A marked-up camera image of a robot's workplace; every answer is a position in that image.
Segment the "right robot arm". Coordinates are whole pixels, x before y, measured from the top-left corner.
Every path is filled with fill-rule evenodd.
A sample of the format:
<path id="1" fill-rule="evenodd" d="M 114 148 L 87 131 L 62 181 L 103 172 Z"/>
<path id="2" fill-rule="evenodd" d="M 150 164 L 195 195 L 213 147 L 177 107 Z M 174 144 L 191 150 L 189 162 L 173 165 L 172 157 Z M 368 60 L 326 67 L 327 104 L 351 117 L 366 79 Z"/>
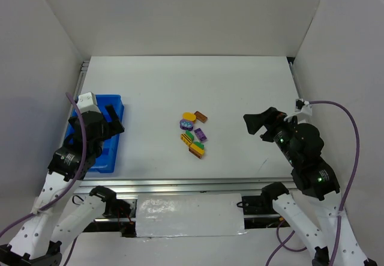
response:
<path id="1" fill-rule="evenodd" d="M 301 239 L 312 265 L 376 265 L 360 248 L 344 207 L 357 168 L 342 191 L 333 168 L 321 156 L 324 141 L 319 130 L 299 122 L 299 115 L 312 114 L 313 105 L 298 99 L 293 114 L 270 107 L 262 113 L 245 114 L 243 119 L 251 135 L 266 129 L 262 141 L 275 143 L 284 154 L 292 167 L 293 182 L 312 205 L 318 223 L 310 220 L 281 182 L 264 187 L 260 197 Z"/>

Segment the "green rounded lego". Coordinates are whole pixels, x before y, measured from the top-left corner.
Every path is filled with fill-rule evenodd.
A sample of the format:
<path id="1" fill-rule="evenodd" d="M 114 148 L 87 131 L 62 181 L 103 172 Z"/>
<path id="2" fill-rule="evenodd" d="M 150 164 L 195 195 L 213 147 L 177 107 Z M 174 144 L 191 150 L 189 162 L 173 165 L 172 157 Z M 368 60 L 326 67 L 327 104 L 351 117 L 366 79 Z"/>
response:
<path id="1" fill-rule="evenodd" d="M 201 150 L 204 150 L 205 149 L 205 146 L 204 144 L 202 144 L 201 142 L 193 142 L 193 145 L 195 145 L 196 147 L 200 148 Z"/>

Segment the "yellow oval lego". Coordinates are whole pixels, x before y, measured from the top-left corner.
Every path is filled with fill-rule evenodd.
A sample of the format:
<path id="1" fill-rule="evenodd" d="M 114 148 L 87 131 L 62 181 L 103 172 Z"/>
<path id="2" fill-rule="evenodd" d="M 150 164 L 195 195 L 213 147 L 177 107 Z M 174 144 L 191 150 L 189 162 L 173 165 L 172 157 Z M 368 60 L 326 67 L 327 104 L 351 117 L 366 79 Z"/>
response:
<path id="1" fill-rule="evenodd" d="M 185 119 L 185 120 L 188 120 L 192 123 L 195 123 L 196 122 L 196 115 L 194 113 L 191 113 L 191 112 L 184 112 L 182 114 L 182 118 Z"/>

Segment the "purple oval lego with print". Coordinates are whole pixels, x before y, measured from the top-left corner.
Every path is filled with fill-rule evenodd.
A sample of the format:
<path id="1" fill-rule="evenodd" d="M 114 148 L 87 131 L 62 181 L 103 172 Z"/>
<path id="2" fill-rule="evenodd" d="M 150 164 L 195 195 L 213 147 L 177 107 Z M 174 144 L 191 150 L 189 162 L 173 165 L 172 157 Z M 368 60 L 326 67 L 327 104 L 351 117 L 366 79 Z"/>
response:
<path id="1" fill-rule="evenodd" d="M 187 119 L 181 119 L 181 120 L 179 121 L 179 127 L 180 127 L 182 130 L 192 131 L 193 128 L 194 128 L 194 122 L 189 121 L 189 120 L 187 120 Z"/>

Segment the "purple printed lego brick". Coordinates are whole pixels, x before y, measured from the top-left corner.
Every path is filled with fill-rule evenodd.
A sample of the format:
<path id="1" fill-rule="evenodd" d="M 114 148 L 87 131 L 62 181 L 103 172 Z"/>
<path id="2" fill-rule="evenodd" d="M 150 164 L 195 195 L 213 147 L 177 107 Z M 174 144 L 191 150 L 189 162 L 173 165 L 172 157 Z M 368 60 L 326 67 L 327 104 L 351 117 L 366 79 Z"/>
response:
<path id="1" fill-rule="evenodd" d="M 204 143 L 207 141 L 207 137 L 201 128 L 195 129 L 194 134 L 196 135 L 196 137 L 201 143 Z"/>

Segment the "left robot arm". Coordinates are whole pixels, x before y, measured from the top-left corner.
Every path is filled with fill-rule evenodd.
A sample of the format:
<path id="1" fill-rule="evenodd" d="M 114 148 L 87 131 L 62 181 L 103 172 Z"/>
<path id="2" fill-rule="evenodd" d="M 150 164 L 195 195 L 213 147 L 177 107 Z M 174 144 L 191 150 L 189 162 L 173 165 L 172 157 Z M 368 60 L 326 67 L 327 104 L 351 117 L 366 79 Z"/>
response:
<path id="1" fill-rule="evenodd" d="M 110 188 L 97 186 L 64 220 L 62 212 L 87 171 L 101 156 L 103 142 L 124 132 L 114 107 L 105 116 L 96 104 L 74 107 L 77 114 L 68 122 L 74 133 L 64 140 L 48 166 L 44 186 L 31 212 L 6 227 L 21 229 L 1 246 L 5 265 L 59 265 L 63 252 L 98 216 L 117 216 L 124 201 Z"/>

